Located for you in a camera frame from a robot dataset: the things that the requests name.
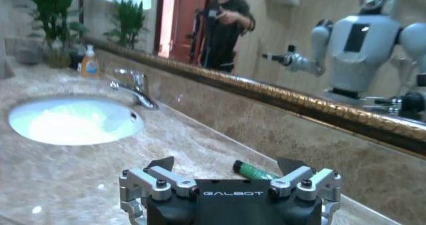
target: marble countertop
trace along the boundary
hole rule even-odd
[[[123,169],[143,168],[175,156],[174,171],[198,179],[234,179],[240,159],[279,173],[275,161],[159,103],[159,111],[132,106],[132,97],[110,89],[108,78],[83,78],[71,70],[20,65],[0,80],[0,224],[130,224],[119,206]],[[40,97],[91,95],[118,100],[140,114],[144,130],[116,142],[55,146],[31,141],[9,127],[15,105]],[[397,224],[342,196],[334,225]]]

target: faucet handle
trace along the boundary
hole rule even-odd
[[[142,78],[144,78],[144,74],[136,70],[128,70],[128,69],[115,69],[114,72],[116,74],[131,74],[134,76],[134,82],[136,86],[143,86],[144,85],[144,81],[142,80]]]

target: green cylinder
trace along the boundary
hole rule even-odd
[[[234,163],[234,172],[239,175],[244,176],[248,179],[277,179],[279,178],[278,175],[258,169],[255,166],[236,160]]]

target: plant pot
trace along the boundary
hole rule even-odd
[[[63,48],[47,49],[47,63],[51,68],[68,68],[71,63],[70,52]]]
[[[40,46],[20,45],[15,49],[16,61],[21,64],[35,65],[43,62],[43,49]]]

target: gold mirror frame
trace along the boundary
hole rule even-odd
[[[291,111],[326,126],[383,142],[409,153],[426,155],[426,126],[421,124],[391,119],[290,89],[126,49],[94,37],[86,37],[86,42],[120,57]]]

